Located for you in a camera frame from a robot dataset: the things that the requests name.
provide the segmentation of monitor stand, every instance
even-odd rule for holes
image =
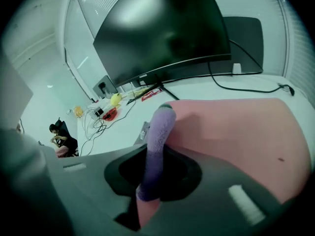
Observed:
[[[157,82],[156,84],[154,84],[152,87],[148,88],[147,90],[145,90],[144,92],[142,92],[141,94],[139,94],[138,96],[136,96],[134,99],[131,99],[128,101],[127,105],[131,102],[134,102],[137,99],[140,99],[143,95],[147,94],[148,92],[160,88],[163,91],[165,91],[166,93],[168,93],[170,96],[172,96],[175,100],[179,100],[179,98],[177,98],[175,95],[173,95],[169,90],[167,90],[162,82]]]

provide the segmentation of monitor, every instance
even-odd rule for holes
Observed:
[[[118,0],[94,47],[118,87],[168,69],[231,59],[215,0]]]

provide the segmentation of red object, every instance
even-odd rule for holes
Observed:
[[[143,95],[141,98],[141,101],[145,101],[146,99],[149,99],[150,97],[152,97],[152,96],[154,96],[160,92],[162,92],[162,89],[160,89],[160,88],[154,89],[154,90],[146,93],[145,95]]]
[[[102,119],[106,121],[111,121],[115,118],[116,115],[117,115],[117,109],[113,108],[110,111],[108,111],[106,114],[104,114]]]

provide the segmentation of yellow object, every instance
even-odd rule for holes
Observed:
[[[120,93],[116,93],[110,98],[110,104],[113,107],[117,107],[121,100],[122,100],[122,95]]]
[[[78,117],[78,118],[82,117],[82,115],[83,115],[83,110],[82,110],[82,108],[81,108],[80,106],[76,106],[76,107],[74,108],[74,114],[75,114],[75,116]]]

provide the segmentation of black hair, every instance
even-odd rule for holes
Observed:
[[[51,125],[49,126],[49,131],[52,132],[53,130],[59,131],[59,129],[58,129],[58,127],[57,127],[56,125],[51,124]]]

